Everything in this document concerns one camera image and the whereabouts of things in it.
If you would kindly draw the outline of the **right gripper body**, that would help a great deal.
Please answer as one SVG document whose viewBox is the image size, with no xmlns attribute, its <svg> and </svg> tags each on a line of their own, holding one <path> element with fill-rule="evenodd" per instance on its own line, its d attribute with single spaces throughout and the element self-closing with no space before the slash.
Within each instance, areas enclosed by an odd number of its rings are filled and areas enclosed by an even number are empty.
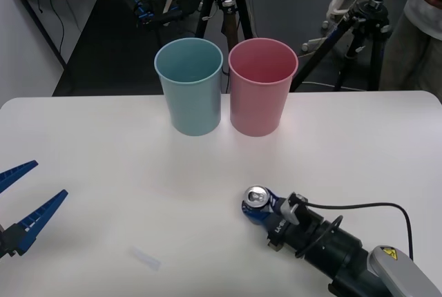
<svg viewBox="0 0 442 297">
<path fill-rule="evenodd" d="M 289 246 L 296 255 L 303 255 L 316 239 L 316 232 L 322 223 L 323 217 L 305 205 L 298 205 L 292 213 L 274 211 L 267 217 L 269 246 L 276 251 Z"/>
</svg>

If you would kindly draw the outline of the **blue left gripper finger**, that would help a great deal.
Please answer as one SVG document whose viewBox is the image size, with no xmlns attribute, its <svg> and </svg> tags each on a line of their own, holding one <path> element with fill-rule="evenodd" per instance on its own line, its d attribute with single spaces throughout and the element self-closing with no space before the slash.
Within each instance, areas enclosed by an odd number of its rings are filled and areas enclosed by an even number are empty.
<svg viewBox="0 0 442 297">
<path fill-rule="evenodd" d="M 24 219 L 12 224 L 3 231 L 3 254 L 24 255 L 37 239 L 41 230 L 55 214 L 67 197 L 67 190 L 61 190 Z"/>
<path fill-rule="evenodd" d="M 36 160 L 26 162 L 7 171 L 0 173 L 0 193 L 3 193 L 7 188 L 12 186 L 17 180 L 22 178 L 29 171 L 38 166 Z"/>
</svg>

